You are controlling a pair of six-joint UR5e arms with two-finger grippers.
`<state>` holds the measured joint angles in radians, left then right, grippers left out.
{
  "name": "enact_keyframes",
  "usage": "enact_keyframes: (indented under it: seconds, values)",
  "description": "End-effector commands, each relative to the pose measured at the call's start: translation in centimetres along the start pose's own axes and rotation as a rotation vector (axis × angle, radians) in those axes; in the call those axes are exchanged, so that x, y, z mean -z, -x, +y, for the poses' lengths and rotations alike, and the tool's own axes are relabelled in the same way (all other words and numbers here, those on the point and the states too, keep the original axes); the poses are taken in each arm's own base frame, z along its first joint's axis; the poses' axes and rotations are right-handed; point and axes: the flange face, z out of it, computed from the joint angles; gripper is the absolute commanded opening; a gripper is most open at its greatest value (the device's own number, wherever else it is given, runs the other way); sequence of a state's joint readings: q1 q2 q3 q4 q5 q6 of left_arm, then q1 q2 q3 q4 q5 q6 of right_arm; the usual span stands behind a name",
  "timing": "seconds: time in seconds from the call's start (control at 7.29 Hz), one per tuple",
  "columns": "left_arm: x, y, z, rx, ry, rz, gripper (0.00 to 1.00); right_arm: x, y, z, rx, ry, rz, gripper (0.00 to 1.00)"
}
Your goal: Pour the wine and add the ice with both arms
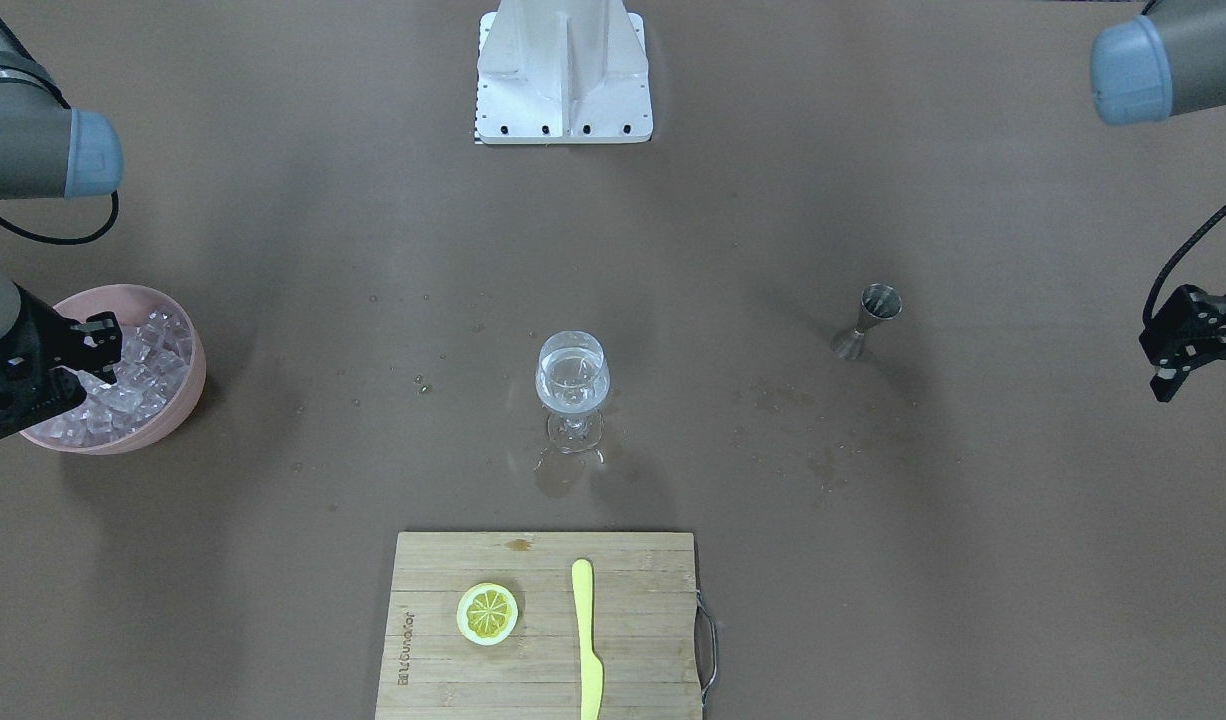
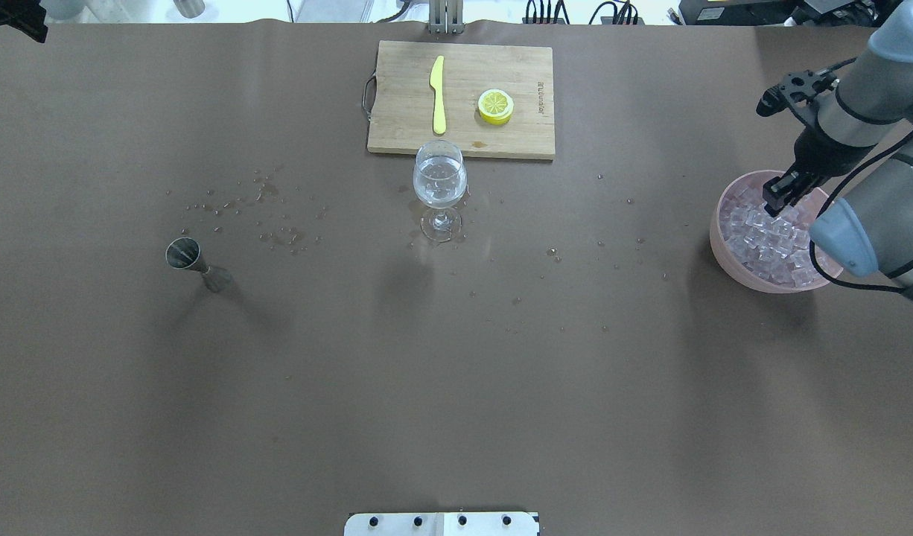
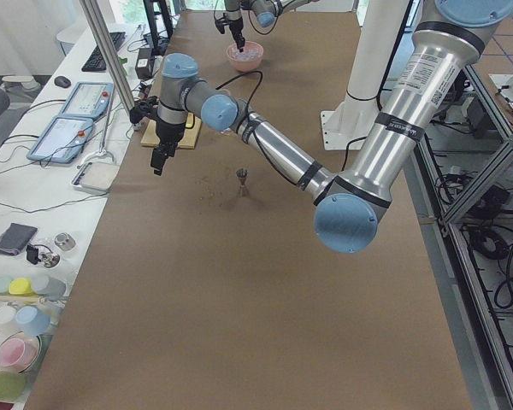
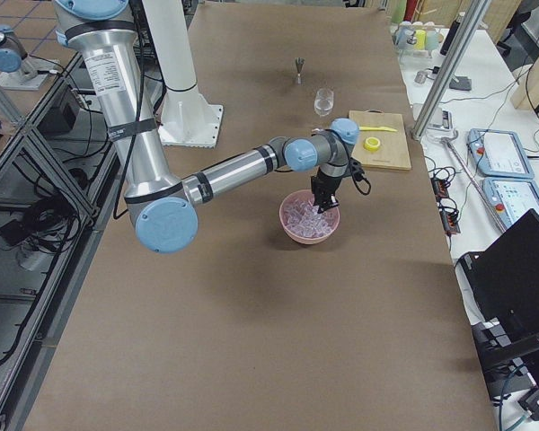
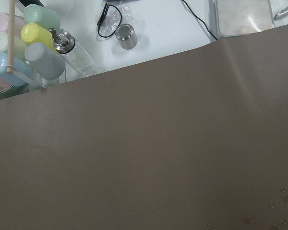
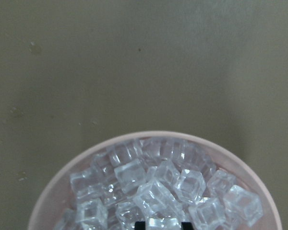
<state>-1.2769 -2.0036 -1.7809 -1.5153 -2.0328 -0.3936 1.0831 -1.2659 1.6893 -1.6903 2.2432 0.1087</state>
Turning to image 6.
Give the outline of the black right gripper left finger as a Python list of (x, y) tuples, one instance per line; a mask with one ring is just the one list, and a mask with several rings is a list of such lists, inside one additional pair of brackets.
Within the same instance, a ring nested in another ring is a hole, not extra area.
[(146, 223), (145, 221), (137, 221), (134, 224), (135, 230), (146, 230)]

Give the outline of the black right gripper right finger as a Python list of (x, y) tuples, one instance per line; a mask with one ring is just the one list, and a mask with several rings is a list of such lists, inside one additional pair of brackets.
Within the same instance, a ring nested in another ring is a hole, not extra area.
[(193, 225), (190, 222), (182, 222), (181, 223), (182, 230), (193, 230)]

